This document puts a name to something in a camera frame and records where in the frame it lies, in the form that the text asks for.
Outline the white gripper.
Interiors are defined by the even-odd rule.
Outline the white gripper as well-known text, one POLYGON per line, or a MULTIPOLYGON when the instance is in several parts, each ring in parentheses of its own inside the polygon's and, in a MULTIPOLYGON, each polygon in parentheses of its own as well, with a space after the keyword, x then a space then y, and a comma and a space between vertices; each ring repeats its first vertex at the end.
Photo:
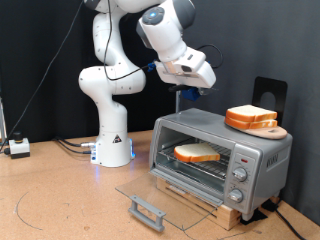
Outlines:
POLYGON ((216 82, 215 73, 206 61, 206 55, 190 47, 184 46, 179 51, 160 56, 155 65, 163 82, 200 87, 200 95, 205 95, 204 88, 211 88, 216 82))

